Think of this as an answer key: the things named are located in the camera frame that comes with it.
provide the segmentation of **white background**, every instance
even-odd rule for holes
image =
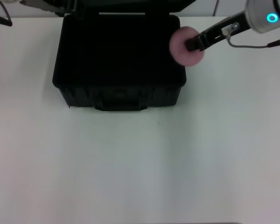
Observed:
[[[52,84],[61,25],[0,26],[0,224],[280,224],[280,48],[216,44],[174,107],[69,109]]]
[[[220,0],[217,16],[234,15],[245,8],[246,0]],[[178,16],[212,16],[216,0],[197,0]],[[6,4],[6,8],[12,17],[52,17],[53,13],[44,12],[40,9],[22,6],[20,3]],[[0,7],[0,16],[5,16]]]

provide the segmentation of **black case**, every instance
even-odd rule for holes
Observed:
[[[192,2],[146,1],[138,5],[145,15],[99,14],[137,12],[133,4],[90,8],[83,20],[67,15],[53,84],[68,106],[138,111],[175,105],[186,72],[169,52],[170,37],[180,28],[179,18],[169,12]]]

